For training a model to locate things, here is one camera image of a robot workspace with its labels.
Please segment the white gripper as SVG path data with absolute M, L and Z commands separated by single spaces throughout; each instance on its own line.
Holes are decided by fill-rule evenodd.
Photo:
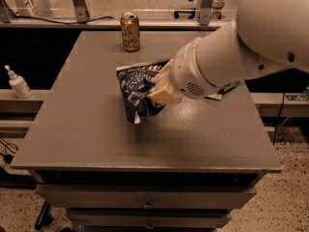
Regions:
M 190 99 L 198 100 L 218 91 L 216 86 L 207 81 L 199 68 L 199 41 L 200 38 L 196 38 L 183 46 L 176 56 L 164 65 L 153 79 L 154 87 L 147 95 L 149 99 L 160 104 L 176 104 L 182 101 L 179 92 Z

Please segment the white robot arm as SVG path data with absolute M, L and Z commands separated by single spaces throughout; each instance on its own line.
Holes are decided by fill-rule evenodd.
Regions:
M 290 68 L 309 71 L 309 0 L 240 0 L 236 18 L 184 45 L 148 97 L 178 103 Z

